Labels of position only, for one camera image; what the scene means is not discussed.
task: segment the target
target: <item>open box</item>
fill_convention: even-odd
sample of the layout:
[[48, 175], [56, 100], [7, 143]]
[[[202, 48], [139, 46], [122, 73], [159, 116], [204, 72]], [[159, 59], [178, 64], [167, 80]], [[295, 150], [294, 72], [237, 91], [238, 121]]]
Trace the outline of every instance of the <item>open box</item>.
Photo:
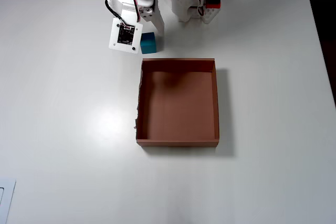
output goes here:
[[141, 146], [216, 147], [214, 59], [143, 59], [136, 127]]

